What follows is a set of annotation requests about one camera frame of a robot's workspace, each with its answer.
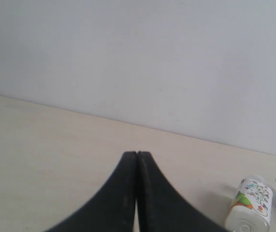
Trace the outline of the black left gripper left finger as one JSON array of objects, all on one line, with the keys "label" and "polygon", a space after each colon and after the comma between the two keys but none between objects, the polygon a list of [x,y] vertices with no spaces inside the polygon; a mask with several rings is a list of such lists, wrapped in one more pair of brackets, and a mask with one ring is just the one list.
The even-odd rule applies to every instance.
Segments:
[{"label": "black left gripper left finger", "polygon": [[80,209],[49,232],[132,232],[136,207],[137,153],[124,152],[118,165]]}]

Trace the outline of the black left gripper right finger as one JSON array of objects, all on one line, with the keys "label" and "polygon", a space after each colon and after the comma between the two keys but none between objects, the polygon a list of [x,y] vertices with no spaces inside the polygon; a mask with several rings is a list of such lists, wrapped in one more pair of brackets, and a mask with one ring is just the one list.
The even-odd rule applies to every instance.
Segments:
[{"label": "black left gripper right finger", "polygon": [[141,232],[226,231],[178,193],[150,152],[139,151],[137,158],[137,206]]}]

